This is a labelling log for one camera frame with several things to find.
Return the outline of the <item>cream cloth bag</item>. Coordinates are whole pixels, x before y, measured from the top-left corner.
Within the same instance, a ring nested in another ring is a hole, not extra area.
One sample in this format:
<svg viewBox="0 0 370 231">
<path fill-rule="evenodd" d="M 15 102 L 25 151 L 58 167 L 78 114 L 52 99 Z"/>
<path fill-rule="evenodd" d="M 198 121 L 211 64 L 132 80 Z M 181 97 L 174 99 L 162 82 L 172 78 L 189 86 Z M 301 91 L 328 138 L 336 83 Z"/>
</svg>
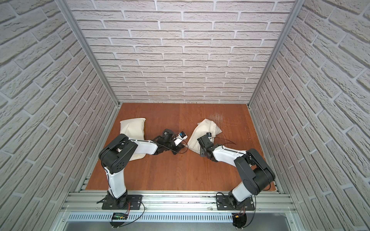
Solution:
<svg viewBox="0 0 370 231">
<path fill-rule="evenodd" d="M 211 133 L 210 140 L 213 141 L 216 135 L 222 133 L 222 130 L 212 120 L 204 119 L 194 129 L 188 142 L 189 149 L 197 154 L 200 154 L 200 144 L 198 142 L 198 138 L 200 138 L 203 135 L 206 135 L 209 132 Z"/>
<path fill-rule="evenodd" d="M 132 118 L 120 122 L 120 134 L 134 140 L 144 139 L 145 118 Z"/>
</svg>

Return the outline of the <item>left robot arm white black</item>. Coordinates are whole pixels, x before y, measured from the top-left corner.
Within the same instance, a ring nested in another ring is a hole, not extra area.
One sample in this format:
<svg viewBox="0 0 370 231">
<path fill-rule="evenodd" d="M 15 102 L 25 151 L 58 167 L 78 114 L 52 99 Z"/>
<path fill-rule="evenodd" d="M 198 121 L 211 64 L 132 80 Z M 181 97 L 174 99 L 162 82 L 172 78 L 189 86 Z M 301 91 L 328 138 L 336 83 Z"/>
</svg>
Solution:
<svg viewBox="0 0 370 231">
<path fill-rule="evenodd" d="M 158 155 L 171 151 L 174 155 L 186 147 L 188 136 L 182 131 L 174 134 L 172 130 L 165 129 L 162 135 L 152 140 L 138 140 L 125 134 L 118 135 L 99 154 L 101 165 L 108 179 L 108 191 L 104 199 L 100 200 L 103 210 L 130 208 L 132 199 L 124 182 L 124 169 L 130 159 L 136 154 Z"/>
</svg>

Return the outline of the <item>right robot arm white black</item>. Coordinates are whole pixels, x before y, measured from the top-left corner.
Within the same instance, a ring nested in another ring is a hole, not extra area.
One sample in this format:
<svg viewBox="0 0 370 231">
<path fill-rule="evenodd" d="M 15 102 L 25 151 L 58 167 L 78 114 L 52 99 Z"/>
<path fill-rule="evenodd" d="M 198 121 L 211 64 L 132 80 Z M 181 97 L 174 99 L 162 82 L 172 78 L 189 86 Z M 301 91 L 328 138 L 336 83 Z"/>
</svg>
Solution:
<svg viewBox="0 0 370 231">
<path fill-rule="evenodd" d="M 200 155 L 214 162 L 230 164 L 238 170 L 241 183 L 228 194 L 229 205 L 240 208 L 253 195 L 258 195 L 276 178 L 274 171 L 255 149 L 240 151 L 214 144 L 207 135 L 198 138 Z"/>
</svg>

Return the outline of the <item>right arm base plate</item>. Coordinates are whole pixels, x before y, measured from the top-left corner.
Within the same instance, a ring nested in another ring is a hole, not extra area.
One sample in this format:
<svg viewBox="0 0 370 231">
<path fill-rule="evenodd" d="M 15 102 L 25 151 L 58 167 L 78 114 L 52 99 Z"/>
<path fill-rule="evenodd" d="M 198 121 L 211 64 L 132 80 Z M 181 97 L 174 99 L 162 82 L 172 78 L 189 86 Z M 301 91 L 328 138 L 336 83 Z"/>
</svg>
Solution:
<svg viewBox="0 0 370 231">
<path fill-rule="evenodd" d="M 242 202 L 237 201 L 233 196 L 224 195 L 217 193 L 216 196 L 217 210 L 241 210 L 241 211 L 253 211 L 255 205 L 252 197 L 247 197 Z"/>
</svg>

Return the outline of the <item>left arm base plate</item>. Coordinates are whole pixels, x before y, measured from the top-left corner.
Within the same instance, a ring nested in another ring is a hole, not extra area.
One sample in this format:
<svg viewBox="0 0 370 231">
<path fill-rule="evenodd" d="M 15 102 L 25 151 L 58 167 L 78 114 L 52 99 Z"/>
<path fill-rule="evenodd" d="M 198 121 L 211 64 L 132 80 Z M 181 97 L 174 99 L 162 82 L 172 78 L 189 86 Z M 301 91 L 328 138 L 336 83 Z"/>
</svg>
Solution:
<svg viewBox="0 0 370 231">
<path fill-rule="evenodd" d="M 108 193 L 105 198 L 97 203 L 103 203 L 103 210 L 139 210 L 142 199 L 143 196 L 140 194 L 123 195 L 119 199 L 116 199 Z"/>
</svg>

